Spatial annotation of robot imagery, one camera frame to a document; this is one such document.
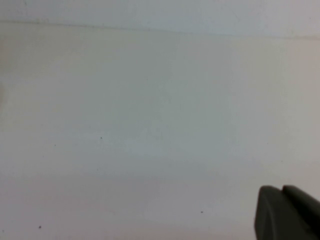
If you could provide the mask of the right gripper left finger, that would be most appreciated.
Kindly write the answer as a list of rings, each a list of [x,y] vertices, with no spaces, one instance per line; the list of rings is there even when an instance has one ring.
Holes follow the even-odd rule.
[[[320,225],[308,225],[282,189],[270,185],[259,189],[254,219],[256,239],[318,240]]]

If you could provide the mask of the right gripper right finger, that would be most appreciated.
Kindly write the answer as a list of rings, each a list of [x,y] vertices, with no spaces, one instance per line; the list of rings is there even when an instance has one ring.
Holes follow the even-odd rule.
[[[282,192],[308,225],[320,224],[320,202],[293,185],[284,185]]]

